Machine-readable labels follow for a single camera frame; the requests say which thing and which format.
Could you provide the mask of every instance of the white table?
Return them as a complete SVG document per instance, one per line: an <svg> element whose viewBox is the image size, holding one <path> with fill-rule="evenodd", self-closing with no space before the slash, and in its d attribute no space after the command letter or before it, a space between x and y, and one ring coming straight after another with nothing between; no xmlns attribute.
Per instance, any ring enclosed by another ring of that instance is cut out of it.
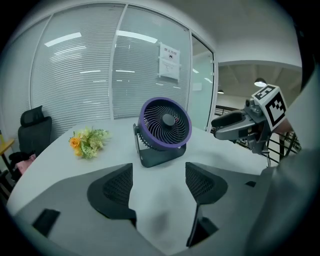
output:
<svg viewBox="0 0 320 256"><path fill-rule="evenodd" d="M183 156L145 168L135 147L133 124L137 122L138 118L105 120L79 124L68 130L42 152L20 178L7 203L9 212L15 215L41 192L65 178L132 163L129 207L136 211L137 230L170 255L186 248L196 211L196 202L185 182L185 162L257 175L267 166L265 157L193 127ZM73 131L86 126L112 133L104 149L90 160L77 158L68 142Z"/></svg>

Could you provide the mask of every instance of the flower bouquet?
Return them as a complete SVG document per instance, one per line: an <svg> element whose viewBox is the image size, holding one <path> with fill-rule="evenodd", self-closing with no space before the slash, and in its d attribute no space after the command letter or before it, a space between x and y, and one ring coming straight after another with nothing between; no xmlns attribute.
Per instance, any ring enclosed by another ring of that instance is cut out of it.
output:
<svg viewBox="0 0 320 256"><path fill-rule="evenodd" d="M88 129L74 131L69 139L74 154L86 159L96 157L98 150L103 148L103 141L110 138L110 133L103 129Z"/></svg>

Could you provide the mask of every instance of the glass wall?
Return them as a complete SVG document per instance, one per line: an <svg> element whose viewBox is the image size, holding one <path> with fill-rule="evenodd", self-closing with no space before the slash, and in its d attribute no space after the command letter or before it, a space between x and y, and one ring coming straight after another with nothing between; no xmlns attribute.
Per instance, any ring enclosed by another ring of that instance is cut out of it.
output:
<svg viewBox="0 0 320 256"><path fill-rule="evenodd" d="M192 81L188 114L192 126L206 131L214 89L213 53L197 38L192 37Z"/></svg>
<svg viewBox="0 0 320 256"><path fill-rule="evenodd" d="M111 49L124 7L88 5L59 12L34 58L31 106L43 105L57 138L79 123L110 119Z"/></svg>
<svg viewBox="0 0 320 256"><path fill-rule="evenodd" d="M178 79L159 77L160 43L179 51ZM189 30L155 12L129 6L116 41L112 71L114 118L137 117L144 102L168 97L187 108Z"/></svg>

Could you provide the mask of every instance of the chair headrest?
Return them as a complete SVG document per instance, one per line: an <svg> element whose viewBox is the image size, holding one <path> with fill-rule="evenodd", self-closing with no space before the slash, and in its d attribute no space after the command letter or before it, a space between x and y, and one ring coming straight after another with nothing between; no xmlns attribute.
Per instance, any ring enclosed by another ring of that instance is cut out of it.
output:
<svg viewBox="0 0 320 256"><path fill-rule="evenodd" d="M22 113L20 123L22 127L29 127L36 125L44 120L42 113L42 105Z"/></svg>

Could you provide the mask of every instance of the fan base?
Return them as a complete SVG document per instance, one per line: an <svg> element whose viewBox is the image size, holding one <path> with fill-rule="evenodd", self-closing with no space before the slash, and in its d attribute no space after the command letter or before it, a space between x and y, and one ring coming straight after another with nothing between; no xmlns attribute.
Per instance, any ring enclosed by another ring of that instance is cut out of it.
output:
<svg viewBox="0 0 320 256"><path fill-rule="evenodd" d="M170 160L181 157L186 152L187 144L184 144L180 148L173 148L167 151L157 151L152 148L140 149L136 124L133 124L133 131L135 139L135 148L139 155L141 164L144 167L150 168L163 164Z"/></svg>

